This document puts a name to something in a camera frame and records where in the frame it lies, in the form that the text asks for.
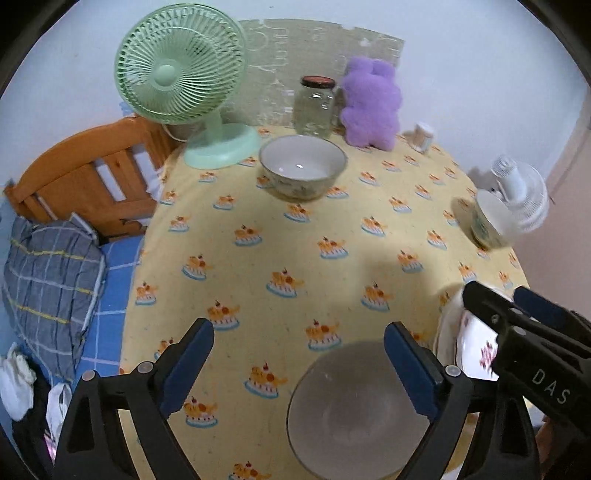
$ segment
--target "wooden bed frame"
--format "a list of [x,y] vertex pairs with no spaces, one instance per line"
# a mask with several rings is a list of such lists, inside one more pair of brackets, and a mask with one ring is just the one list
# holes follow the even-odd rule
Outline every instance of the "wooden bed frame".
[[[130,147],[143,144],[154,169],[160,168],[176,147],[162,126],[140,117],[126,117],[66,138],[38,157],[16,185],[4,193],[17,214],[37,222],[51,222],[44,203],[61,220],[78,213],[106,239],[139,235],[134,219],[151,217],[156,202]],[[102,158],[125,200],[116,202],[96,172]]]

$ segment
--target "glass jar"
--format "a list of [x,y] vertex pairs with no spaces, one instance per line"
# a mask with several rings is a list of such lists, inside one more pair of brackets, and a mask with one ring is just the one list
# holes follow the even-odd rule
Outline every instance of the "glass jar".
[[328,77],[306,76],[294,102],[294,127],[301,135],[328,138],[335,102],[336,82]]

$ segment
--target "round table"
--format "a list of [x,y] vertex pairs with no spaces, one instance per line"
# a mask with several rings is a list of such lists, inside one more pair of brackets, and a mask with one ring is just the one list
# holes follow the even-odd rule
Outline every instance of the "round table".
[[[293,134],[261,128],[268,141]],[[319,199],[282,198],[256,158],[211,172],[167,164],[126,314],[122,367],[157,358],[197,317],[215,345],[170,426],[208,480],[315,478],[296,459],[285,418],[310,365],[331,349],[381,339],[402,321],[431,345],[440,309],[478,279],[527,285],[511,249],[480,250],[469,233],[475,187],[438,146],[399,137],[391,152],[357,149]],[[152,478],[123,417],[140,477]],[[463,459],[470,428],[450,466]]]

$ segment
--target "purple plush toy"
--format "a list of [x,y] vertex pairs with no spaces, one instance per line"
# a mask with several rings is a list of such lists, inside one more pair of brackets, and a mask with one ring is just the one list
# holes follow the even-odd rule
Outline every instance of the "purple plush toy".
[[393,65],[354,57],[349,60],[341,87],[347,106],[340,120],[347,129],[347,143],[392,150],[400,130],[398,109],[402,103],[400,89],[394,84]]

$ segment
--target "white ceramic bowl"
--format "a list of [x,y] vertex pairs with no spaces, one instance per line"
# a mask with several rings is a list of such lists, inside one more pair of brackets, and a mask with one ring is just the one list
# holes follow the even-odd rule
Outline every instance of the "white ceramic bowl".
[[485,248],[508,247],[520,230],[507,205],[487,190],[478,190],[472,216],[472,235]]
[[322,356],[302,377],[287,413],[296,457],[327,480],[396,473],[428,425],[414,411],[382,342],[356,342]]
[[[497,288],[486,286],[511,300]],[[464,308],[462,292],[463,289],[458,291],[441,313],[433,353],[442,365],[457,365],[468,377],[497,380],[497,375],[489,370],[498,347],[496,332]],[[481,360],[485,363],[484,367],[480,364]]]
[[307,135],[275,138],[259,159],[275,189],[300,200],[322,195],[347,166],[347,155],[334,143]]

